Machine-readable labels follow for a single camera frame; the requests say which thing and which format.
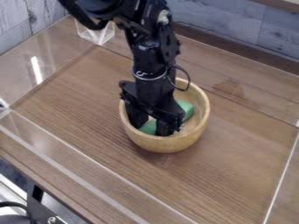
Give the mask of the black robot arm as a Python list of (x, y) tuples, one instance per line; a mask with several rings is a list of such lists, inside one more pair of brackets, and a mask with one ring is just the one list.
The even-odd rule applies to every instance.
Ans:
[(141, 128), (156, 120), (155, 134), (168, 137), (183, 126), (184, 111), (173, 99), (180, 40), (165, 0), (59, 0), (92, 31), (115, 23), (132, 53), (132, 81), (119, 82), (128, 121)]

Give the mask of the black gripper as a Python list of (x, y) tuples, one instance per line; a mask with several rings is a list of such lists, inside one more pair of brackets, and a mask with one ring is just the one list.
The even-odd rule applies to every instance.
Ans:
[(155, 134), (168, 137), (182, 130), (184, 112), (173, 99), (173, 91), (183, 91), (176, 86), (176, 72), (167, 71), (157, 77), (145, 78), (133, 75), (135, 80), (121, 80), (120, 99), (125, 103), (125, 112), (131, 125), (140, 129), (148, 116), (156, 119)]

